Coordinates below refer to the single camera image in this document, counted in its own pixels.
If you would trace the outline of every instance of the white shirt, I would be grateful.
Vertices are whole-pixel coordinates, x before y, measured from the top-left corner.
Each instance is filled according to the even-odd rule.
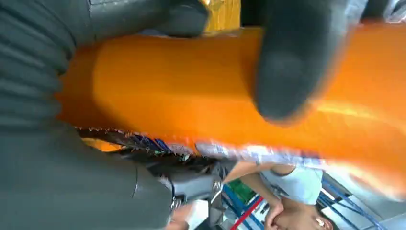
[[[297,166],[289,175],[278,176],[271,170],[261,172],[266,186],[277,196],[315,205],[321,190],[323,171]]]

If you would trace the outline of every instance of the green object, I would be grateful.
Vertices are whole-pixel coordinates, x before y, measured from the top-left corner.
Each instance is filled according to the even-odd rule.
[[[255,196],[255,192],[251,190],[250,187],[246,186],[242,183],[241,180],[237,179],[228,183],[228,186],[231,190],[238,196],[238,198],[244,203],[248,204],[248,202]]]

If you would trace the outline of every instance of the black rubber glove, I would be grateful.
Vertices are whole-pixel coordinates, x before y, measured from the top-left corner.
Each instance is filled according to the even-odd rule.
[[[326,77],[347,30],[341,0],[270,0],[255,101],[271,121],[290,118]]]
[[[56,120],[53,94],[78,46],[147,28],[171,31],[162,24],[196,1],[0,0],[0,229],[166,225],[171,191],[143,167],[86,146]],[[188,36],[204,23],[194,26]]]

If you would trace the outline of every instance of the orange pipe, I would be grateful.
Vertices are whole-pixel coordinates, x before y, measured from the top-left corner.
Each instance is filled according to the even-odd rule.
[[[192,149],[216,140],[317,151],[406,191],[406,27],[357,28],[323,90],[284,125],[266,122],[252,102],[260,35],[129,36],[85,48],[64,77],[61,118]]]

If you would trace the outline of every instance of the black sleeve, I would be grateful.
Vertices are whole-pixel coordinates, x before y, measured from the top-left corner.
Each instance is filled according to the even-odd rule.
[[[76,47],[148,28],[178,2],[0,0],[0,229],[167,223],[171,192],[143,167],[84,145],[56,120],[53,94]]]

